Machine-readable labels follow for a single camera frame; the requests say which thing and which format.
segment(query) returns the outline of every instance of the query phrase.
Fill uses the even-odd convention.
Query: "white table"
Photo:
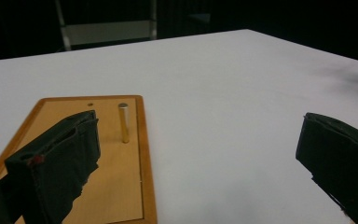
[[[249,30],[0,61],[0,153],[40,98],[145,99],[158,222],[346,224],[295,159],[303,116],[358,128],[358,61]]]

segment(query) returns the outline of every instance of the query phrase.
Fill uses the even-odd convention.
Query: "cylindrical peg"
[[[121,141],[130,142],[129,137],[129,106],[125,103],[118,105],[118,114],[120,116]]]

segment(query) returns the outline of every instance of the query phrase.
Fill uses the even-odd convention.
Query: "white tablecloth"
[[[158,222],[347,224],[295,159],[307,112],[358,128],[358,61],[249,30],[0,61],[0,153],[41,98],[140,94]]]

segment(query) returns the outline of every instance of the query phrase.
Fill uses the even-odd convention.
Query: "wooden tray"
[[[121,141],[117,106],[129,106],[130,142]],[[142,96],[63,97],[40,100],[0,156],[4,160],[61,119],[95,110],[101,147],[99,168],[63,223],[157,223]],[[22,218],[16,223],[23,223]]]

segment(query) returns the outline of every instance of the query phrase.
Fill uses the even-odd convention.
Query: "wooden frame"
[[[129,102],[130,105],[135,105],[132,108],[136,108],[135,110],[132,110],[132,112],[130,113],[130,118],[131,120],[134,120],[135,122],[132,122],[132,126],[130,125],[129,129],[131,129],[132,133],[132,140],[131,143],[132,144],[124,144],[123,143],[118,143],[117,140],[119,138],[116,138],[117,132],[115,131],[115,134],[110,133],[111,130],[108,131],[108,134],[106,134],[107,130],[104,128],[107,124],[107,122],[117,122],[115,121],[116,119],[110,118],[111,117],[111,113],[116,113],[115,111],[117,111],[116,108],[114,108],[114,106],[111,105],[117,105],[120,102]],[[155,195],[154,195],[154,187],[153,187],[153,176],[152,176],[152,170],[151,170],[151,161],[150,161],[150,156],[149,156],[149,147],[148,147],[148,140],[147,140],[147,131],[146,131],[146,121],[145,121],[145,110],[144,110],[144,101],[142,96],[138,96],[138,95],[125,95],[125,96],[91,96],[91,97],[62,97],[62,98],[46,98],[46,99],[42,99],[40,100],[36,106],[34,107],[34,109],[31,111],[31,113],[28,115],[28,117],[26,118],[26,120],[22,123],[22,125],[20,126],[19,130],[16,132],[16,134],[14,135],[14,137],[12,138],[12,140],[9,142],[9,144],[7,145],[6,149],[3,151],[3,153],[0,156],[0,177],[3,177],[7,172],[6,172],[6,168],[4,165],[4,160],[5,158],[7,158],[9,155],[11,155],[12,153],[14,153],[15,151],[17,151],[18,149],[20,149],[23,145],[27,144],[29,141],[31,141],[32,139],[34,139],[35,136],[38,136],[39,134],[41,134],[42,131],[44,131],[44,129],[46,129],[46,127],[48,128],[49,126],[46,126],[45,124],[41,125],[41,122],[45,122],[47,119],[52,119],[54,121],[50,121],[51,122],[56,122],[56,119],[61,118],[61,116],[65,115],[67,116],[68,113],[70,114],[74,114],[74,112],[80,112],[78,110],[90,110],[90,109],[94,109],[93,107],[95,107],[95,110],[97,112],[97,118],[98,118],[98,114],[101,115],[100,122],[99,122],[99,127],[98,127],[98,132],[100,133],[100,145],[102,148],[102,156],[101,158],[104,158],[103,156],[107,157],[106,155],[108,155],[108,153],[115,153],[115,151],[112,150],[120,150],[120,154],[122,154],[121,152],[123,152],[124,154],[121,156],[126,156],[126,155],[130,155],[130,157],[134,157],[131,158],[130,161],[137,161],[138,164],[133,164],[135,168],[129,168],[132,169],[139,169],[139,171],[133,172],[133,173],[137,173],[139,172],[138,175],[126,175],[126,170],[128,169],[127,167],[129,166],[128,164],[130,162],[128,162],[127,160],[124,160],[123,162],[116,160],[115,164],[120,165],[122,163],[121,166],[123,166],[122,169],[124,169],[123,174],[121,176],[118,176],[117,178],[135,178],[134,180],[132,180],[132,182],[129,182],[126,180],[124,181],[119,181],[117,182],[117,180],[115,180],[116,184],[113,185],[124,185],[122,183],[130,183],[130,185],[139,185],[139,197],[141,197],[141,200],[138,199],[134,199],[134,203],[135,205],[131,205],[130,207],[138,207],[139,209],[141,209],[141,211],[138,211],[136,214],[136,216],[131,217],[131,215],[126,215],[123,217],[108,217],[108,218],[112,218],[112,220],[114,221],[102,221],[101,219],[98,219],[98,221],[94,221],[92,220],[92,223],[98,223],[98,222],[102,222],[102,223],[124,223],[124,224],[141,224],[141,223],[150,223],[150,224],[154,224],[157,223],[157,212],[156,212],[156,203],[155,203]],[[112,148],[103,148],[104,144],[106,142],[106,145],[109,147],[114,147],[114,149]],[[103,172],[103,175],[99,175],[98,178],[103,178],[105,176],[113,176],[116,175],[117,173],[112,173],[110,172],[110,168],[103,168],[100,167],[101,172]],[[92,176],[93,174],[91,174],[90,179],[89,179],[89,183],[85,186],[85,188],[83,189],[83,191],[87,191],[87,187],[88,185],[92,185]],[[101,187],[101,189],[108,189],[110,190],[109,192],[112,191],[112,189],[115,186],[108,186],[108,187]],[[128,188],[132,188],[132,186],[121,186],[121,189],[128,189]],[[137,186],[134,187],[136,192],[135,194],[138,195],[138,192],[136,191],[138,189]],[[105,202],[105,204],[107,206],[111,205],[111,203],[120,203],[121,201],[124,200],[123,204],[127,204],[127,201],[130,200],[130,197],[132,197],[131,195],[133,193],[129,192],[127,193],[128,196],[112,196],[114,198],[114,200],[108,201],[107,203]],[[90,203],[92,207],[94,207],[94,204],[96,203],[95,201],[90,202],[87,201],[86,204]],[[100,210],[97,210],[96,212],[91,212],[92,209],[89,208],[81,208],[78,213],[84,215],[85,213],[98,213]],[[111,210],[109,210],[109,213],[107,216],[113,216]],[[122,213],[126,213],[126,211],[124,212],[120,212],[118,214],[118,216],[122,216]],[[103,217],[103,215],[101,214],[94,214],[96,217]],[[76,221],[64,221],[63,223],[79,223],[80,221],[84,221],[86,223],[85,220],[81,219],[81,217],[79,217],[78,219],[76,219]]]

